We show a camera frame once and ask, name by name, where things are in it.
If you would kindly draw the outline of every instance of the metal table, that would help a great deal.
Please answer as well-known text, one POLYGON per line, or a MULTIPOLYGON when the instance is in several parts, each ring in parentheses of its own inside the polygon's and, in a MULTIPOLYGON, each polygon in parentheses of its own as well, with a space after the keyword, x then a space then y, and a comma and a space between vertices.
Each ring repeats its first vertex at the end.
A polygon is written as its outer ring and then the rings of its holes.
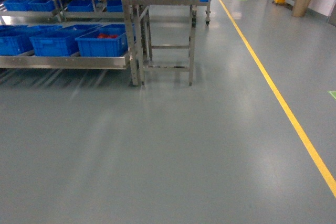
POLYGON ((27 54, 0 56, 0 68, 68 68, 68 69, 126 69, 131 66, 132 83, 138 85, 138 68, 135 60, 135 42, 129 0, 122 0, 122 17, 125 22, 128 52, 121 57, 37 57, 27 54))
POLYGON ((138 59, 139 59, 139 72, 141 83, 145 82, 145 71, 182 71, 189 72, 189 85, 192 85, 193 72, 194 72, 194 52, 195 52, 195 27, 196 27, 196 14, 197 5, 200 0, 130 0, 133 6, 133 16, 135 23, 136 40, 140 41, 141 38, 145 39, 145 44, 137 43, 138 59), (149 6, 150 5, 184 5, 190 7, 190 34, 188 45, 157 45, 153 46, 151 43, 151 30, 149 19, 149 6), (145 23, 145 29, 141 29, 141 23, 145 23), (189 53, 189 66, 163 66, 152 65, 147 60, 147 55, 150 61, 153 58, 152 49, 188 49, 189 53))

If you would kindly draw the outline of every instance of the gray epoxy floor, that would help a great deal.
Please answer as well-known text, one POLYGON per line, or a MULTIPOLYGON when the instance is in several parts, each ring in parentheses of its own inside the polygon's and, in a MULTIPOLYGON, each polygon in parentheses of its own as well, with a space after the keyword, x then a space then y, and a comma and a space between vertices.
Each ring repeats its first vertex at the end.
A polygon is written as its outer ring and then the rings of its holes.
MULTIPOLYGON (((223 1, 335 176, 336 29, 272 0, 223 1)), ((333 194, 218 0, 209 28, 203 11, 192 87, 184 73, 150 73, 142 88, 127 71, 0 77, 0 223, 335 222, 333 194)), ((151 13, 154 42, 183 42, 186 24, 151 13)))

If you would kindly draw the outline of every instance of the yellow floor line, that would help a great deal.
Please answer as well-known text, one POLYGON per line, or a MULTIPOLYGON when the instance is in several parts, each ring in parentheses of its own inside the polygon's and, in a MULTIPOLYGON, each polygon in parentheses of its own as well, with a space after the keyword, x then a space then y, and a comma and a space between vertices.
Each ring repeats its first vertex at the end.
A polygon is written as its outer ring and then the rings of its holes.
POLYGON ((245 46, 247 47, 248 51, 250 52, 251 56, 253 57, 254 61, 257 64, 257 66, 259 67, 259 69, 260 69, 262 75, 264 76, 264 78, 266 79, 269 87, 272 89, 274 95, 278 99, 281 107, 283 108, 284 112, 286 113, 286 115, 287 115, 288 119, 290 120, 291 124, 293 125, 294 129, 298 133, 298 135, 299 135, 300 139, 302 140, 303 144, 305 145, 305 147, 306 147, 309 155, 311 156, 311 158, 313 159, 314 163, 316 164, 316 167, 320 171, 322 177, 324 178, 325 182, 328 184, 330 190, 332 191, 332 193, 334 194, 334 197, 336 198, 336 181, 335 181, 334 177, 332 176, 332 174, 330 173, 329 169, 327 168, 327 166, 323 162, 322 158, 320 157, 320 155, 316 151, 315 147, 313 146, 313 144, 309 140, 308 136, 306 135, 306 133, 303 130, 302 126, 300 125, 299 121, 294 116, 294 114, 291 111, 290 107, 288 106, 287 102, 282 97, 282 95, 279 92, 278 88, 275 86, 275 84, 272 81, 271 77, 269 76, 269 74, 267 73, 266 69, 264 68, 263 64, 261 63, 261 61, 257 57, 256 53, 252 49, 250 43, 247 41, 247 39, 245 38, 244 34, 239 29, 237 23, 232 18, 230 12, 228 11, 228 9, 226 8, 226 6, 224 5, 223 1, 219 0, 219 2, 222 5, 222 7, 223 7, 224 11, 226 12, 226 14, 228 15, 229 19, 231 20, 232 24, 236 28, 238 34, 240 35, 241 39, 243 40, 245 46))

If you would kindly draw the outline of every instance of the plant pot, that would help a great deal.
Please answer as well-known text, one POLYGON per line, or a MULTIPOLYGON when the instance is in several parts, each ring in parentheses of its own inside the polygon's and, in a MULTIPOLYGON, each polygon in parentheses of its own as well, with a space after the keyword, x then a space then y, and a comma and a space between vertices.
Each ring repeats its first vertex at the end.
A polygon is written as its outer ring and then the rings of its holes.
POLYGON ((295 0, 292 12, 293 17, 303 17, 306 14, 311 0, 295 0))

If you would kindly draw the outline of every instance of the red item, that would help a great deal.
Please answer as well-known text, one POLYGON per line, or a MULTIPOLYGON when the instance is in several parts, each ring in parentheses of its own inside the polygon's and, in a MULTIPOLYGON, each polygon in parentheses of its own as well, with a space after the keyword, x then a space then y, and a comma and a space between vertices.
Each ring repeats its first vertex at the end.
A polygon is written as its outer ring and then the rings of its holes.
POLYGON ((118 34, 112 34, 112 35, 108 35, 108 34, 99 34, 98 35, 98 39, 116 39, 118 37, 118 34))

